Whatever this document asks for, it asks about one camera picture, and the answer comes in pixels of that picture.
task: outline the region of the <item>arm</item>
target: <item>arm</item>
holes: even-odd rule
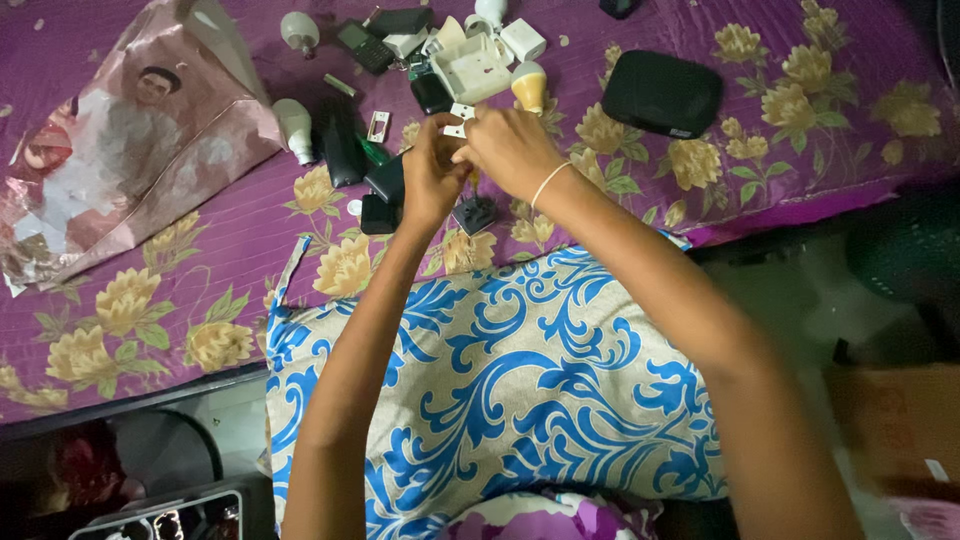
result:
[[[564,162],[530,113],[480,109],[467,137],[469,147],[455,159],[475,162],[528,202]],[[862,538],[796,381],[753,322],[680,250],[572,166],[544,188],[537,206],[597,257],[700,369],[741,536]]]
[[[364,538],[364,457],[396,329],[430,240],[450,214],[468,165],[444,167],[457,142],[427,119],[404,155],[403,221],[326,361],[297,437],[283,522],[286,539]]]

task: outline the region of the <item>purple bedsheet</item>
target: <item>purple bedsheet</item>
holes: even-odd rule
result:
[[[362,20],[373,2],[224,4],[274,98],[312,108],[330,91],[322,83],[330,72],[366,93],[365,120],[373,110],[393,114],[391,150],[416,133],[422,115],[405,73],[375,78],[329,45],[304,61],[279,36],[286,12]],[[0,162],[28,127],[76,94],[143,5],[0,6]],[[433,3],[438,20],[452,14],[463,21],[472,5]],[[625,21],[610,19],[595,1],[524,2],[508,13],[517,17],[548,40],[539,59],[552,96],[543,121],[561,148],[626,208],[695,245],[864,207],[901,184],[938,182],[960,169],[960,110],[932,50],[893,0],[648,0]],[[644,134],[602,113],[612,64],[634,48],[699,61],[723,75],[720,121],[701,140]],[[489,101],[509,107],[514,96]],[[288,298],[318,305],[362,290],[389,243],[359,234],[357,218],[346,212],[367,190],[334,192],[325,167],[306,172],[291,155],[275,156],[143,246],[57,289],[15,299],[0,291],[0,422],[262,361],[267,291],[299,234],[314,236],[303,264],[316,272],[301,272]],[[480,192],[496,199],[501,221],[467,238],[450,220],[420,279],[525,260],[572,241],[545,216],[531,219],[489,180]]]

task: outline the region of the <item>cardboard box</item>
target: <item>cardboard box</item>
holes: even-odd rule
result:
[[[862,487],[889,496],[957,492],[960,366],[833,367],[824,379]]]

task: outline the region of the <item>blue paisley pattern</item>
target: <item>blue paisley pattern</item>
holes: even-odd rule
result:
[[[268,323],[282,521],[300,419],[356,305]],[[415,285],[368,439],[367,537],[432,538],[485,499],[549,483],[646,498],[726,496],[703,378],[585,250]]]

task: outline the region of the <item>white bracelet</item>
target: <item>white bracelet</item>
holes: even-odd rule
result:
[[[531,208],[533,211],[536,211],[536,210],[537,210],[537,198],[540,197],[540,192],[543,191],[543,189],[546,187],[546,185],[547,185],[548,182],[550,182],[551,180],[553,180],[553,177],[557,176],[557,173],[560,172],[560,169],[566,167],[567,165],[570,165],[570,161],[564,161],[564,164],[562,164],[561,166],[557,167],[556,169],[553,169],[553,172],[550,173],[550,176],[546,177],[546,180],[544,180],[544,181],[543,181],[543,184],[540,185],[540,189],[538,189],[538,190],[537,190],[537,194],[534,195],[534,200],[530,202],[530,208]]]

